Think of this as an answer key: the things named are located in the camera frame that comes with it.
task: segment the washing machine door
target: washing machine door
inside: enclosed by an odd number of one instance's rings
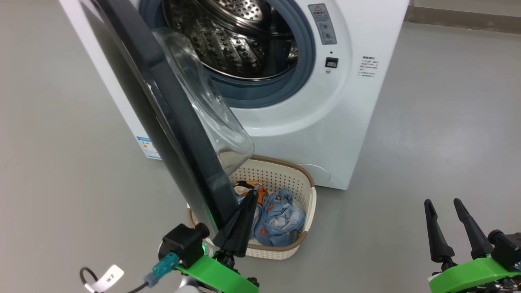
[[[228,176],[253,154],[251,138],[183,35],[152,32],[128,0],[93,3],[140,85],[127,95],[134,111],[196,217],[215,235],[238,206]]]

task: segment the gray sticker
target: gray sticker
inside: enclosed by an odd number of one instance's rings
[[[315,19],[315,24],[317,24],[322,45],[336,44],[337,37],[334,34],[333,23],[331,23],[326,4],[311,4],[308,5],[308,8]]]

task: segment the black cable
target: black cable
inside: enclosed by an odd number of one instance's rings
[[[83,275],[85,271],[87,271],[94,278],[94,281],[96,281],[96,282],[98,281],[96,274],[90,268],[84,266],[80,269],[81,283],[83,283],[84,285],[88,283],[87,280],[85,279],[85,276]],[[139,286],[138,288],[136,288],[132,291],[129,291],[128,293],[137,293],[137,292],[143,290],[146,286],[148,286],[148,282],[144,282],[141,286]]]

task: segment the green bracket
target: green bracket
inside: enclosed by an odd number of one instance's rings
[[[206,255],[190,268],[178,266],[177,269],[225,293],[259,292],[252,282]]]
[[[493,258],[480,258],[447,269],[429,283],[432,293],[455,293],[505,277],[521,275],[509,272]]]

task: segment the front-loading washing machine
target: front-loading washing machine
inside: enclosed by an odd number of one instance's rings
[[[96,4],[89,0],[60,2],[139,145],[148,157],[160,159],[129,102],[132,85],[121,78],[128,73],[125,61],[107,49],[107,20],[91,13]],[[196,55],[217,89],[213,94],[224,97],[253,140],[255,154],[299,164],[317,185],[348,188],[408,0],[132,4],[136,13],[125,14],[120,25],[161,31],[169,35],[166,43],[185,39],[184,48],[169,49]],[[126,8],[114,7],[112,13]],[[137,36],[120,38],[129,52],[147,50],[145,44],[132,45],[143,42]],[[176,77],[181,84],[186,79],[182,70]]]

